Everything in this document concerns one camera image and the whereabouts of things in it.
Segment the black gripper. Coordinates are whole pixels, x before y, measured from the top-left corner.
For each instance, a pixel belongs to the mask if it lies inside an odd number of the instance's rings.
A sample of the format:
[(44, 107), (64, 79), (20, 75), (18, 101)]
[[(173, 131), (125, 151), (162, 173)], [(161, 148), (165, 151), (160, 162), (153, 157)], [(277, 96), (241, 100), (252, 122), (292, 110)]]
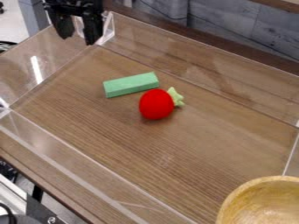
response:
[(74, 32), (70, 16), (82, 16), (82, 33), (88, 46), (93, 45), (102, 36), (104, 11), (102, 0), (44, 0), (44, 9), (57, 13), (53, 26), (58, 36), (66, 39)]

